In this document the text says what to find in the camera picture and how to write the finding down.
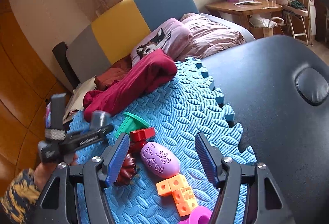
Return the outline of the patterned left sleeve forearm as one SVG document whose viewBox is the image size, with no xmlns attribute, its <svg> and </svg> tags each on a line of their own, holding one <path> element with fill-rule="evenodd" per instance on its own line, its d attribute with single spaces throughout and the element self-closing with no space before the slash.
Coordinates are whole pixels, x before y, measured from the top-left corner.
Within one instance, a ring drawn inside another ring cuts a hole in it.
<svg viewBox="0 0 329 224">
<path fill-rule="evenodd" d="M 40 193 L 34 170 L 22 170 L 1 197 L 1 223 L 29 223 Z"/>
</svg>

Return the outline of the left hand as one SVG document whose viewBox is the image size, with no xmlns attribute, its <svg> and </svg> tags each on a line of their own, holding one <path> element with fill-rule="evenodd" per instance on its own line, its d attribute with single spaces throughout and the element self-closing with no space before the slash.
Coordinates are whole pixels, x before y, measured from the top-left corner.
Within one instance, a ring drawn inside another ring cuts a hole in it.
<svg viewBox="0 0 329 224">
<path fill-rule="evenodd" d="M 34 184 L 40 192 L 44 189 L 59 163 L 40 163 L 34 171 Z"/>
</svg>

